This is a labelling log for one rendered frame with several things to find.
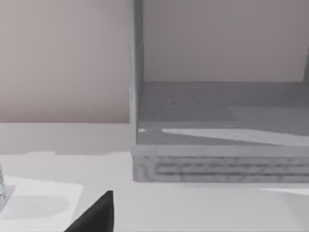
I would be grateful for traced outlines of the grey open cabinet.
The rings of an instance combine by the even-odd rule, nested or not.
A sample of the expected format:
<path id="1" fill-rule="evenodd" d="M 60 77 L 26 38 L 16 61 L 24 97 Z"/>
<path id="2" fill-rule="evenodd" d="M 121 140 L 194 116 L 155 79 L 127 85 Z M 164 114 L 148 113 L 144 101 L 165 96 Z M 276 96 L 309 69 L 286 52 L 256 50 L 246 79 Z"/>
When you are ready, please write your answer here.
<path id="1" fill-rule="evenodd" d="M 309 0 L 127 0 L 133 179 L 309 184 Z"/>

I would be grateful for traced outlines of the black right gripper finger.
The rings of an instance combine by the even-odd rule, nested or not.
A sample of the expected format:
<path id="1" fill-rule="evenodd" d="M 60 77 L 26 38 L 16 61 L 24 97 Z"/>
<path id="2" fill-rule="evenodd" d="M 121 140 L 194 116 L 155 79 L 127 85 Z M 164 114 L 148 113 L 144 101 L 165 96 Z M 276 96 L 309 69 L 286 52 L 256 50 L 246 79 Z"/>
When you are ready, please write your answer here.
<path id="1" fill-rule="evenodd" d="M 113 232 L 113 191 L 105 192 L 93 205 L 83 212 L 64 232 Z"/>

